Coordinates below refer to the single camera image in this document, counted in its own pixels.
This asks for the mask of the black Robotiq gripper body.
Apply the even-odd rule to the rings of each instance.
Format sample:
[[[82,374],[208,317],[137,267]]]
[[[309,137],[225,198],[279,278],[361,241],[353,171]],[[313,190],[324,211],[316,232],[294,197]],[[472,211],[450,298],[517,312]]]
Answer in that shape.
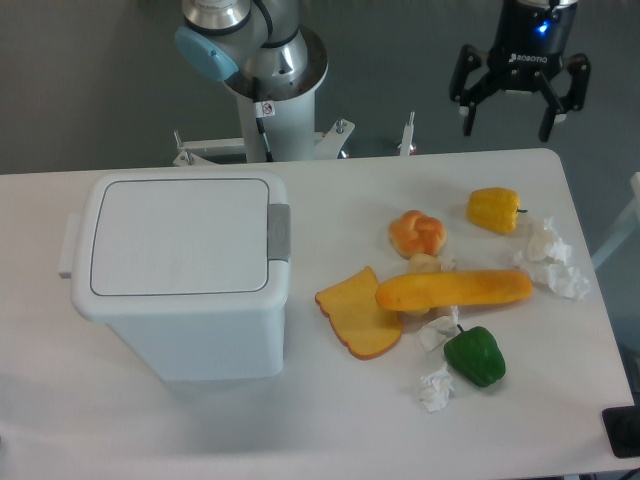
[[[576,12],[575,1],[503,2],[487,80],[499,90],[534,92],[536,75],[557,76]]]

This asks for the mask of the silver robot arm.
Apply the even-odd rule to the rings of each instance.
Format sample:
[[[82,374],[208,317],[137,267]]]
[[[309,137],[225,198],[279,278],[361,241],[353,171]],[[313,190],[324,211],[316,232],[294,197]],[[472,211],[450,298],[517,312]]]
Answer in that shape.
[[[547,107],[538,137],[547,141],[558,118],[583,108],[591,64],[565,46],[574,1],[505,1],[489,51],[465,44],[448,94],[470,135],[477,107],[497,91],[540,93]],[[201,75],[236,85],[250,99],[294,92],[311,67],[295,1],[185,1],[174,35],[183,58]]]

